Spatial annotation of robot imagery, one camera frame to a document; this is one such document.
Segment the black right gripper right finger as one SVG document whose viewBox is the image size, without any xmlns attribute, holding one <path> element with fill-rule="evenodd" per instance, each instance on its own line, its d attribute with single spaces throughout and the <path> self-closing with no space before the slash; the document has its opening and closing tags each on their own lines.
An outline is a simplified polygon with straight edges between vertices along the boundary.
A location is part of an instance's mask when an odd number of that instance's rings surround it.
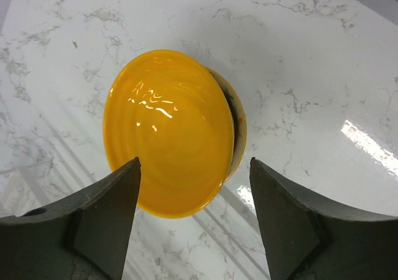
<svg viewBox="0 0 398 280">
<path fill-rule="evenodd" d="M 271 279 L 397 279 L 397 217 L 322 196 L 256 158 L 249 180 Z"/>
</svg>

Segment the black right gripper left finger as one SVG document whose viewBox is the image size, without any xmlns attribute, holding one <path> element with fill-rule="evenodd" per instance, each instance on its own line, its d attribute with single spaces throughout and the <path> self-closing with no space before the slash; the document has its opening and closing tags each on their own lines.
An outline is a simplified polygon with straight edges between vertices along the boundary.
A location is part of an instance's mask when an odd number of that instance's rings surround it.
<svg viewBox="0 0 398 280">
<path fill-rule="evenodd" d="M 138 158 L 65 198 L 1 218 L 1 279 L 121 279 L 141 183 Z"/>
</svg>

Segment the cream bowl with bird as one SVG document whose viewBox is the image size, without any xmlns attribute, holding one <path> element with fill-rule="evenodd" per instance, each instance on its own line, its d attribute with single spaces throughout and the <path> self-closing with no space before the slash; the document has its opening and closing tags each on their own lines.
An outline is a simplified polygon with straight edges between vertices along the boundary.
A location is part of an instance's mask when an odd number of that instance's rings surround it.
<svg viewBox="0 0 398 280">
<path fill-rule="evenodd" d="M 228 176 L 226 177 L 227 181 L 231 178 L 231 176 L 239 167 L 244 155 L 248 136 L 246 115 L 241 100 L 229 81 L 227 81 L 227 79 L 225 79 L 215 70 L 209 67 L 206 67 L 206 69 L 213 76 L 213 78 L 216 80 L 217 84 L 223 91 L 224 97 L 228 102 L 228 106 L 234 123 L 234 149 L 231 166 L 228 172 Z"/>
</svg>

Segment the orange yellow bowl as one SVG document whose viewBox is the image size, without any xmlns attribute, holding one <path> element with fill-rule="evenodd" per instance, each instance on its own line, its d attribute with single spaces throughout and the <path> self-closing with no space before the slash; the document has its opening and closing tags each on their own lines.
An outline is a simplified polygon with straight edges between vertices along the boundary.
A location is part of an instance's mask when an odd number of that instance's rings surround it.
<svg viewBox="0 0 398 280">
<path fill-rule="evenodd" d="M 228 102 L 211 73 L 174 50 L 152 50 L 116 77 L 103 116 L 112 169 L 138 158 L 137 204 L 162 218 L 205 208 L 227 179 L 234 126 Z"/>
</svg>

